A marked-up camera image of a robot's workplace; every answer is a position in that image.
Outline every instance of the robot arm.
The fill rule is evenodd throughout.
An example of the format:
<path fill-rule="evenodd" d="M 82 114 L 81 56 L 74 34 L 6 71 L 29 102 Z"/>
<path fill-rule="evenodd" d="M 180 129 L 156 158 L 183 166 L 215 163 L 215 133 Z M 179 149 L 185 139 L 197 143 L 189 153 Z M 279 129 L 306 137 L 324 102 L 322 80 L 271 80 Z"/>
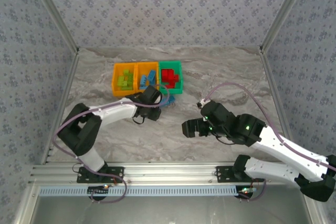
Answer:
<path fill-rule="evenodd" d="M 249 114 L 235 116 L 220 103 L 209 101 L 197 105 L 203 117 L 182 124 L 183 134 L 186 137 L 194 137 L 195 132 L 199 132 L 199 136 L 226 137 L 235 144 L 262 150 L 285 163 L 264 162 L 239 155 L 233 167 L 236 178 L 247 175 L 250 178 L 277 180 L 299 186 L 302 193 L 313 199 L 319 201 L 329 199 L 335 187 L 333 177 L 336 172 L 292 152 L 284 144 L 333 167 L 336 167 L 336 156 L 325 157 L 310 152 L 284 137 L 282 137 L 284 142 L 281 143 L 272 128 L 262 120 Z"/>
<path fill-rule="evenodd" d="M 127 97 L 122 98 L 120 102 L 137 102 L 153 105 L 160 103 L 161 99 L 162 93 L 153 86 L 148 86 L 143 93 L 128 95 Z M 94 108 L 97 107 L 87 107 L 83 103 L 79 103 L 69 113 L 65 122 L 84 111 Z M 138 116 L 143 119 L 148 118 L 156 121 L 160 117 L 160 114 L 161 109 L 159 107 L 144 108 L 134 104 L 111 106 L 108 109 L 101 109 L 97 112 L 92 112 L 77 118 L 61 130 L 58 133 L 58 137 L 90 169 L 95 172 L 104 173 L 107 164 L 93 146 L 99 129 L 118 120 L 136 118 Z"/>

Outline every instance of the gray patterned wall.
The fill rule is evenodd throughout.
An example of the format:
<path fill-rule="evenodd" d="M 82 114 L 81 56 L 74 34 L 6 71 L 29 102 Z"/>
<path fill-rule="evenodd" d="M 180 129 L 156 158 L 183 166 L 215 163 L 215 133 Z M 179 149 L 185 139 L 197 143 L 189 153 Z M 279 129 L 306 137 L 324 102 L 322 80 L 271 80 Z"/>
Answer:
<path fill-rule="evenodd" d="M 336 155 L 336 0 L 298 0 L 267 55 L 294 140 Z M 336 193 L 326 204 L 336 223 Z"/>
<path fill-rule="evenodd" d="M 53 0 L 80 47 L 260 45 L 283 0 Z"/>
<path fill-rule="evenodd" d="M 71 59 L 40 0 L 0 0 L 0 223 L 41 160 Z"/>

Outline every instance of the gray marble floor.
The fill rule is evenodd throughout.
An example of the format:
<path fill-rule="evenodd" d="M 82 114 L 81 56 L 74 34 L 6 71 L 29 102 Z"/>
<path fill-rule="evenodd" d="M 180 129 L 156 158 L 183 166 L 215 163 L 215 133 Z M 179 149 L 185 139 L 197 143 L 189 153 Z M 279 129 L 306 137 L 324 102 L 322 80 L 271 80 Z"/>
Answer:
<path fill-rule="evenodd" d="M 180 60 L 184 92 L 173 105 L 162 109 L 161 117 L 137 125 L 122 120 L 100 130 L 95 147 L 107 161 L 234 161 L 239 154 L 274 160 L 241 145 L 227 146 L 214 137 L 185 138 L 181 124 L 200 117 L 196 103 L 216 85 L 237 82 L 249 89 L 266 108 L 281 131 L 274 101 L 255 48 L 126 48 L 80 49 L 79 62 L 67 100 L 64 117 L 79 102 L 87 106 L 103 105 L 112 96 L 111 78 L 115 62 Z M 234 114 L 249 113 L 265 119 L 247 94 L 237 87 L 224 87 L 212 99 Z M 71 161 L 55 149 L 50 161 Z"/>

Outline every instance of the purple cable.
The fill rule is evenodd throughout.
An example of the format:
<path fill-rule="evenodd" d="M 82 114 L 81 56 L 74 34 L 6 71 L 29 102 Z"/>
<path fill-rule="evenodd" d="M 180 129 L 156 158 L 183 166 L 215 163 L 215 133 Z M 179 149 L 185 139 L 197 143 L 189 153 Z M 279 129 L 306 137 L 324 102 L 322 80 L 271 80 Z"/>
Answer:
<path fill-rule="evenodd" d="M 246 201 L 255 201 L 255 200 L 261 198 L 261 197 L 264 195 L 265 191 L 266 191 L 266 180 L 265 180 L 265 179 L 264 179 L 264 186 L 263 186 L 262 188 L 263 188 L 263 189 L 261 190 L 261 193 L 260 193 L 257 197 L 255 197 L 255 198 L 253 198 L 253 199 L 250 199 L 249 197 L 247 197 L 246 195 L 244 195 L 244 194 L 242 194 L 242 193 L 238 193 L 238 194 L 239 194 L 240 196 L 246 198 Z"/>
<path fill-rule="evenodd" d="M 213 94 L 213 92 L 215 92 L 218 88 L 222 87 L 222 86 L 228 86 L 228 85 L 234 85 L 234 86 L 237 86 L 241 89 L 243 89 L 251 98 L 252 100 L 258 105 L 258 107 L 260 108 L 261 112 L 264 114 L 267 122 L 269 123 L 269 126 L 272 128 L 272 130 L 274 131 L 274 134 L 275 136 L 277 136 L 278 140 L 289 150 L 291 150 L 292 152 L 294 152 L 295 154 L 299 155 L 300 157 L 303 157 L 309 161 L 312 161 L 314 163 L 316 163 L 317 165 L 322 165 L 328 169 L 331 169 L 333 171 L 336 172 L 336 168 L 329 165 L 329 164 L 326 164 L 326 163 L 320 163 L 319 161 L 317 161 L 316 159 L 314 158 L 311 158 L 309 156 L 306 156 L 305 154 L 302 154 L 300 152 L 298 152 L 296 149 L 292 148 L 291 146 L 289 146 L 288 144 L 284 143 L 284 140 L 281 138 L 277 128 L 275 127 L 275 125 L 273 124 L 271 118 L 269 117 L 269 115 L 266 113 L 266 111 L 264 110 L 263 106 L 261 105 L 261 103 L 253 96 L 253 94 L 248 91 L 244 86 L 242 85 L 239 85 L 237 83 L 234 83 L 234 82 L 224 82 L 218 86 L 216 86 L 208 95 L 207 97 L 204 99 L 204 101 L 208 100 L 210 98 L 210 96 Z"/>
<path fill-rule="evenodd" d="M 115 203 L 115 202 L 119 202 L 121 201 L 125 195 L 126 195 L 126 192 L 127 192 L 127 183 L 126 181 L 120 177 L 120 176 L 117 176 L 117 175 L 114 175 L 114 174 L 107 174 L 107 173 L 98 173 L 98 172 L 95 172 L 94 170 L 92 170 L 90 167 L 88 167 L 86 164 L 84 164 L 84 162 L 79 158 L 77 157 L 75 154 L 67 151 L 66 149 L 62 148 L 61 146 L 59 146 L 57 143 L 56 143 L 56 137 L 57 137 L 57 134 L 63 130 L 69 123 L 71 123 L 72 121 L 76 120 L 77 118 L 80 118 L 81 116 L 84 116 L 84 115 L 87 115 L 89 113 L 92 113 L 92 112 L 96 112 L 96 111 L 99 111 L 99 110 L 104 110 L 104 109 L 108 109 L 108 108 L 111 108 L 111 107 L 114 107 L 114 106 L 117 106 L 119 104 L 130 104 L 130 105 L 137 105 L 137 106 L 141 106 L 141 107 L 146 107 L 146 108 L 155 108 L 155 107 L 160 107 L 164 104 L 166 104 L 168 101 L 169 101 L 169 89 L 164 86 L 164 85 L 161 85 L 161 84 L 157 84 L 155 86 L 162 86 L 164 87 L 166 90 L 167 90 L 167 97 L 166 99 L 164 100 L 164 102 L 160 102 L 159 104 L 154 104 L 154 105 L 146 105 L 146 104 L 141 104 L 141 103 L 137 103 L 137 102 L 115 102 L 115 103 L 110 103 L 110 104 L 107 104 L 107 105 L 104 105 L 104 106 L 101 106 L 99 108 L 95 108 L 95 109 L 90 109 L 90 110 L 87 110 L 87 111 L 84 111 L 82 113 L 79 113 L 78 115 L 75 115 L 74 117 L 70 118 L 68 121 L 66 121 L 64 124 L 62 124 L 58 129 L 57 131 L 54 133 L 54 135 L 52 136 L 52 139 L 51 139 L 51 142 L 53 143 L 54 146 L 56 146 L 58 149 L 60 149 L 62 152 L 64 152 L 65 154 L 68 154 L 69 156 L 75 158 L 78 160 L 78 162 L 80 162 L 83 167 L 88 170 L 89 172 L 93 173 L 93 174 L 96 174 L 96 175 L 99 175 L 99 176 L 106 176 L 106 177 L 112 177 L 112 178 L 116 178 L 116 179 L 119 179 L 123 182 L 123 184 L 125 185 L 125 190 L 124 190 L 124 193 L 118 198 L 118 199 L 115 199 L 115 200 L 108 200 L 108 201 L 96 201 L 93 199 L 93 193 L 95 191 L 93 191 L 93 193 L 91 194 L 91 200 L 92 202 L 96 202 L 96 203 L 99 203 L 99 204 L 109 204 L 109 203 Z"/>

